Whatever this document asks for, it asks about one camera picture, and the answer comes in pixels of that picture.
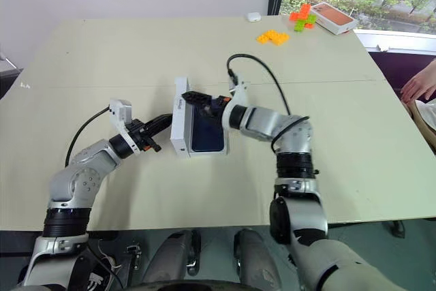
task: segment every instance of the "black cable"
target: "black cable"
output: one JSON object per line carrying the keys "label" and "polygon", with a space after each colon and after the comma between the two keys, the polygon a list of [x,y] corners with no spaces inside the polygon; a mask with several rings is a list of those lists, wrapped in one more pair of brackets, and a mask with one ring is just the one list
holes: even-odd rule
{"label": "black cable", "polygon": [[84,124],[80,127],[80,129],[77,131],[76,135],[74,136],[73,140],[71,141],[71,144],[69,145],[68,148],[68,152],[67,152],[67,157],[65,158],[65,167],[68,166],[69,164],[69,157],[71,156],[71,152],[73,151],[73,147],[74,144],[77,141],[77,138],[79,137],[79,134],[83,131],[83,129],[90,123],[92,122],[94,119],[96,119],[98,116],[100,116],[101,114],[107,112],[109,110],[109,106],[106,107],[105,109],[103,109],[102,111],[98,112],[97,114],[95,114],[94,116],[92,116],[88,121],[84,122]]}
{"label": "black cable", "polygon": [[267,66],[267,64],[265,64],[263,61],[261,61],[257,57],[255,57],[253,55],[248,55],[248,54],[235,54],[235,55],[232,55],[232,56],[229,57],[229,59],[227,60],[227,72],[228,72],[230,78],[232,79],[233,83],[235,85],[238,84],[238,78],[236,77],[236,75],[234,74],[232,69],[230,68],[230,62],[233,59],[235,59],[235,58],[250,58],[250,59],[253,59],[254,61],[257,61],[260,65],[262,65],[264,67],[264,69],[270,74],[272,80],[274,80],[274,83],[275,83],[275,85],[277,86],[277,88],[278,88],[278,90],[280,92],[280,96],[281,96],[281,99],[283,100],[283,103],[285,105],[287,114],[291,115],[291,111],[290,111],[289,106],[287,104],[287,100],[286,100],[285,94],[283,93],[283,90],[280,87],[279,81],[277,81],[277,79],[275,78],[275,75],[270,70],[270,68]]}
{"label": "black cable", "polygon": [[88,250],[89,250],[89,252],[91,252],[92,254],[93,254],[93,256],[95,257],[95,259],[98,261],[98,263],[100,264],[100,265],[102,265],[103,266],[103,268],[108,272],[108,273],[110,273],[115,279],[116,279],[116,281],[118,282],[118,284],[120,285],[120,287],[121,287],[121,289],[122,290],[124,290],[124,286],[123,286],[123,283],[121,283],[121,280],[120,280],[120,278],[118,277],[118,275],[117,274],[115,274],[115,272],[112,270],[112,269],[110,269],[109,267],[107,267],[104,263],[103,263],[103,261],[100,259],[100,257],[92,250],[92,248],[91,248],[91,245],[88,243]]}
{"label": "black cable", "polygon": [[297,124],[299,124],[299,123],[301,123],[301,122],[303,122],[303,121],[306,121],[307,119],[309,119],[309,116],[304,116],[304,117],[301,117],[301,118],[299,118],[299,119],[297,119],[296,121],[293,121],[292,123],[290,123],[287,127],[285,127],[283,130],[281,130],[274,138],[273,138],[273,140],[271,141],[271,150],[273,151],[273,153],[275,153],[275,150],[274,150],[274,144],[276,143],[276,141],[278,140],[278,139],[280,139],[280,137],[282,136],[282,135],[284,135],[284,133],[286,133],[287,131],[289,131],[290,129],[292,129],[295,125],[297,125]]}

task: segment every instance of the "white box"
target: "white box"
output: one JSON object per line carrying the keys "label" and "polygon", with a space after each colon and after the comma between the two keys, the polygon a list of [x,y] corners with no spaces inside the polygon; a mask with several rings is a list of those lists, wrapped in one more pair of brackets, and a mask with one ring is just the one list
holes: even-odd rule
{"label": "white box", "polygon": [[224,147],[221,151],[194,151],[192,150],[193,107],[186,103],[182,94],[189,91],[189,82],[186,77],[176,78],[176,95],[172,109],[171,143],[177,155],[182,158],[201,155],[226,155],[228,149],[228,134],[224,130]]}
{"label": "white box", "polygon": [[316,15],[316,23],[336,35],[354,29],[358,23],[351,16],[325,2],[312,6],[310,14]]}

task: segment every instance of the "green building block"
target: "green building block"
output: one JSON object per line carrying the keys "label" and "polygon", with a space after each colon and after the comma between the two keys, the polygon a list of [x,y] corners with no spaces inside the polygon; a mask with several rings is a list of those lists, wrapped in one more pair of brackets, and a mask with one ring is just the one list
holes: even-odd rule
{"label": "green building block", "polygon": [[297,20],[295,23],[294,31],[301,32],[305,29],[306,20]]}
{"label": "green building block", "polygon": [[306,23],[315,24],[315,22],[316,22],[316,15],[309,14],[309,16],[306,19]]}

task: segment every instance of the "person's arm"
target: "person's arm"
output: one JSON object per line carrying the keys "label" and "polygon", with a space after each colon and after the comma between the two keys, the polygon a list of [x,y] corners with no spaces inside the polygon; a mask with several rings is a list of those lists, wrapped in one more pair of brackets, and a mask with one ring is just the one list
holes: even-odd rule
{"label": "person's arm", "polygon": [[436,91],[436,60],[411,78],[401,89],[401,101],[408,103],[424,95],[426,100]]}

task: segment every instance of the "gray floor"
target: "gray floor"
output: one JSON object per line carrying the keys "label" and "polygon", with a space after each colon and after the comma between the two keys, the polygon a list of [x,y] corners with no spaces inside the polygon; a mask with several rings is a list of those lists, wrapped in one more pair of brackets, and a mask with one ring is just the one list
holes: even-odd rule
{"label": "gray floor", "polygon": [[[330,238],[347,243],[365,260],[376,266],[394,283],[408,290],[436,290],[436,221],[422,219],[405,221],[405,239],[390,235],[382,223],[360,224],[330,230]],[[284,247],[277,245],[269,236],[268,227],[253,227],[264,238],[277,266],[284,290],[298,290],[296,269],[287,260]],[[224,279],[238,281],[233,252],[233,237],[240,228],[202,228],[202,257],[200,272],[196,279]],[[144,255],[140,268],[133,276],[138,283],[149,258],[161,242],[176,230],[124,231],[115,241],[101,242],[101,248],[115,255],[119,262],[126,263],[125,247],[132,243],[142,245]],[[30,234],[2,232],[1,251],[29,250]],[[0,258],[0,290],[9,290],[16,283],[19,270],[26,258]]]}

